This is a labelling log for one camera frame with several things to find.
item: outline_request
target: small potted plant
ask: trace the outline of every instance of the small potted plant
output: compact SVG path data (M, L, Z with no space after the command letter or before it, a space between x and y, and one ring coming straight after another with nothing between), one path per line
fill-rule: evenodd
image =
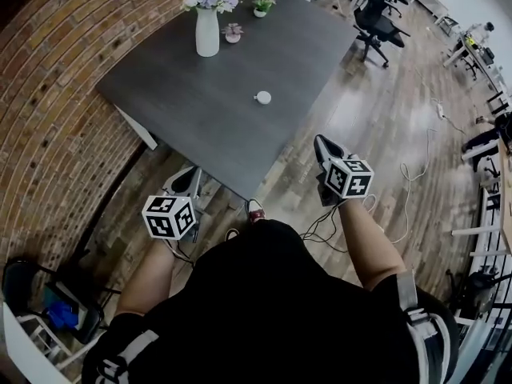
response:
M265 17L274 4L275 0L253 0L254 15L259 18Z
M231 44L235 44L240 41L242 36L242 26L239 26L236 22L231 22L222 29L222 33L226 36L226 41Z

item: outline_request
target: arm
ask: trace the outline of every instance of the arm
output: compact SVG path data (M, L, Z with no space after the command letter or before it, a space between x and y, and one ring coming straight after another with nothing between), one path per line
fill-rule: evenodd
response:
M163 241L155 240L123 289L115 315L144 315L166 300L173 267L173 253Z
M402 257L359 200L347 200L339 213L350 258L365 289L406 271Z

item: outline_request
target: strap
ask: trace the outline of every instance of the strap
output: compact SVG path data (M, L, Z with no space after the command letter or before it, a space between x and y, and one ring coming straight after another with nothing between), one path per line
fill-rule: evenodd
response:
M400 308L407 316L407 327L418 355L419 382L444 383L450 363L448 328L437 314L429 314L418 307L418 292L412 271L398 274L397 286ZM439 339L442 340L442 357L438 352Z
M403 311L418 308L418 292L412 270L397 274L397 285L400 308Z
M96 384L128 384L128 366L157 338L155 332L146 330L116 357L104 359L102 366L98 368L100 376L96 379Z

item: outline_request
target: table top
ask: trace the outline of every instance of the table top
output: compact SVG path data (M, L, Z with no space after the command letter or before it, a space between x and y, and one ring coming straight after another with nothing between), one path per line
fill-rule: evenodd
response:
M217 55L195 51L196 13L180 14L124 57L98 90L149 132L244 199L254 196L352 45L347 21L305 0L252 0L218 16L242 39ZM272 102L254 100L261 90Z

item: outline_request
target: black shirt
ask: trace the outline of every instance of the black shirt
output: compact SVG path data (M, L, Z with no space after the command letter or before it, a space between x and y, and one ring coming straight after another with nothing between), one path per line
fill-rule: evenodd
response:
M421 291L419 300L447 311ZM83 382L96 382L102 361L148 329L159 338L129 365L130 382L418 381L396 277L372 292L332 278L276 221L204 254L186 287L145 317L117 316L88 353Z

